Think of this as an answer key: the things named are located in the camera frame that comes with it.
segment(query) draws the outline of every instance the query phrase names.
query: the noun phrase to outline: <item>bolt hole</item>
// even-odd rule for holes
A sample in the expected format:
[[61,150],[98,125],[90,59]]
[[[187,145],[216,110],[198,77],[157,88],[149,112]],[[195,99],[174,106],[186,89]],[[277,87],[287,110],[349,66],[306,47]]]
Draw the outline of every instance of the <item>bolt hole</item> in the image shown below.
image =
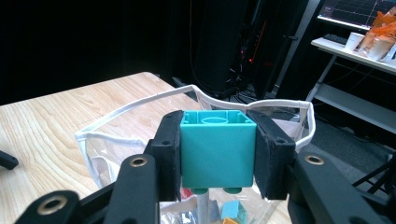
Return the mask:
[[282,138],[277,138],[276,141],[277,141],[278,143],[280,143],[280,144],[286,143],[286,140],[285,140],[285,139],[282,139]]
[[305,160],[314,165],[323,165],[324,160],[317,156],[306,156]]
[[148,163],[148,160],[143,157],[135,158],[129,162],[129,164],[133,167],[144,166]]
[[63,195],[55,195],[41,203],[37,208],[37,213],[41,216],[50,215],[61,210],[67,203],[67,198]]
[[54,201],[52,201],[52,202],[47,203],[44,207],[45,207],[46,209],[51,209],[51,208],[56,207],[56,206],[59,205],[59,204],[61,204],[61,201],[60,201],[60,200],[54,200]]

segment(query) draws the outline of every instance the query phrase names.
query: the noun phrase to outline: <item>shelf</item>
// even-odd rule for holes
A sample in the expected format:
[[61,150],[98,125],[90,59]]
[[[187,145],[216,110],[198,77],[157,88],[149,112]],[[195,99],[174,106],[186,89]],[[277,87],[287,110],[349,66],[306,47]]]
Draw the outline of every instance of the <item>shelf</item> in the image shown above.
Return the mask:
[[396,133],[396,112],[392,110],[375,105],[326,84],[320,85],[315,98],[391,133]]
[[373,67],[374,69],[387,72],[391,75],[396,76],[396,60],[391,60],[388,63],[376,62],[367,58],[367,56],[362,53],[358,53],[356,51],[347,51],[344,49],[344,45],[332,42],[324,38],[315,39],[311,42],[311,44],[318,47],[320,50],[326,51],[330,54],[346,58],[355,63],[361,63]]

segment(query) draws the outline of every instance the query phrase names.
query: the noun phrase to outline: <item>orange object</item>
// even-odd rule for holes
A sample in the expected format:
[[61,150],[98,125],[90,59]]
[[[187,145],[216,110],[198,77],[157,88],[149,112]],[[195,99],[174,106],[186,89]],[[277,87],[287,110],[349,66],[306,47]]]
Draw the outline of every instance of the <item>orange object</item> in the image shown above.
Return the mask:
[[224,218],[223,224],[238,224],[238,223],[235,222],[234,220],[226,217],[226,218]]
[[383,27],[395,21],[396,21],[396,7],[391,8],[385,15],[382,12],[378,11],[376,18],[373,21],[372,28]]
[[387,24],[386,26],[371,29],[375,35],[390,35],[396,36],[396,21]]

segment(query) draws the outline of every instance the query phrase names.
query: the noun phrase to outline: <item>black metal frame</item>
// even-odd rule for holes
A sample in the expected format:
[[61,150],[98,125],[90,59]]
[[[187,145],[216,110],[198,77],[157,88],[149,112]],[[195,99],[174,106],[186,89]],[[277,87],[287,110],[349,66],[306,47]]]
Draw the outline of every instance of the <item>black metal frame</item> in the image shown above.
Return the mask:
[[[145,153],[127,158],[113,184],[82,200],[70,190],[44,195],[16,223],[160,223],[159,202],[180,199],[182,113],[163,117]],[[290,150],[294,145],[264,114],[247,115],[258,124],[256,183],[262,197],[285,200],[289,194],[293,223],[396,222],[394,191],[386,201],[356,189],[327,158]]]
[[[384,174],[379,177],[379,179],[373,183],[370,179],[375,177],[376,175],[381,174],[384,172]],[[367,190],[369,193],[376,193],[379,189],[384,191],[385,193],[389,193],[391,190],[394,190],[394,186],[390,186],[389,183],[392,182],[392,178],[394,178],[396,174],[396,152],[392,154],[392,158],[390,160],[383,164],[382,166],[378,167],[377,169],[373,170],[370,174],[362,177],[355,183],[353,183],[354,187],[359,186],[360,184],[367,182],[372,184],[372,186]]]

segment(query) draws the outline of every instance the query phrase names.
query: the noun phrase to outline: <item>cable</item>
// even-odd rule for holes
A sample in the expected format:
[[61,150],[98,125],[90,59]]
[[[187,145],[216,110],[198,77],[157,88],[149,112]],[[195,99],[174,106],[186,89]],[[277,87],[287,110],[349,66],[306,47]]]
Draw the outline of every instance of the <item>cable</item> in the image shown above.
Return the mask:
[[357,87],[359,84],[361,84],[363,82],[363,80],[366,79],[373,71],[374,71],[374,68],[372,68],[370,70],[370,72],[368,72],[366,75],[364,75],[364,77],[362,77],[361,80],[359,80],[357,83],[355,83],[355,85],[353,85],[351,88],[349,88],[348,91],[352,91],[355,87]]
[[313,104],[313,106],[317,106],[317,105],[326,105],[325,103],[317,103],[317,104]]
[[341,80],[341,79],[343,79],[343,78],[345,78],[345,77],[348,77],[349,75],[352,74],[352,72],[356,71],[356,69],[357,69],[358,67],[359,67],[359,64],[357,63],[356,66],[355,66],[353,69],[351,69],[349,72],[347,72],[345,75],[343,75],[343,76],[341,76],[341,77],[339,77],[339,78],[336,78],[336,79],[334,79],[334,80],[328,81],[328,82],[326,82],[326,84],[332,84],[332,83],[334,83],[334,82],[336,82],[336,81],[339,81],[339,80]]
[[243,91],[246,95],[248,95],[249,97],[254,98],[257,101],[257,97],[256,97],[256,92],[250,89],[245,89]]
[[243,104],[244,102],[237,96],[237,94],[233,95],[233,98],[238,102]]
[[[238,81],[242,81],[240,74],[244,72],[244,65],[242,65],[242,63],[240,62],[241,56],[240,56],[240,54],[236,54],[234,56],[235,63],[230,65],[231,66],[230,70],[231,70],[231,72],[233,72],[233,74],[229,74],[230,78],[225,83],[228,85],[226,87],[226,89],[227,88],[230,88],[230,89],[227,89],[225,91],[213,91],[213,89],[210,85],[208,85],[207,83],[204,83],[202,80],[200,80],[198,78],[198,76],[196,76],[196,74],[194,72],[193,61],[192,61],[192,0],[190,0],[189,40],[190,40],[190,67],[191,67],[192,76],[195,79],[195,81],[198,83],[200,88],[203,89],[203,91],[207,91],[208,93],[211,93],[211,94],[218,94],[219,96],[222,96],[224,94],[228,95],[233,88],[238,86]],[[240,48],[240,50],[243,50],[246,47],[246,39],[241,34],[239,34],[239,44],[240,44],[240,46],[236,46],[236,48]]]
[[[347,68],[347,69],[351,70],[350,72],[356,72],[356,73],[360,73],[360,74],[362,74],[362,75],[367,75],[367,73],[364,73],[364,72],[361,72],[361,71],[357,70],[357,67],[358,67],[358,66],[355,66],[354,68],[351,69],[350,67],[345,66],[345,65],[340,64],[340,63],[335,63],[335,64],[338,65],[338,66],[341,66],[341,67],[344,67],[344,68]],[[327,82],[327,84],[334,83],[335,81],[338,81],[338,80],[340,80],[340,79],[342,79],[342,78],[344,78],[344,77],[346,77],[346,76],[349,76],[349,75],[350,75],[350,74],[349,74],[350,72],[348,72],[346,75],[344,75],[344,76],[342,76],[342,77],[339,77],[339,78],[337,78],[337,79],[335,79],[335,80],[331,80],[331,81]],[[381,78],[381,77],[378,77],[378,76],[372,76],[372,75],[368,75],[368,76],[371,77],[371,78],[380,80],[380,81],[382,81],[382,82],[388,83],[389,85],[396,86],[396,83],[391,82],[391,81],[388,81],[388,80],[385,80],[384,78]]]
[[243,96],[243,97],[245,97],[245,98],[248,98],[248,99],[251,100],[252,102],[257,101],[256,98],[253,98],[253,97],[251,97],[251,96],[245,95],[245,94],[242,93],[242,92],[239,92],[239,95],[241,95],[241,96]]

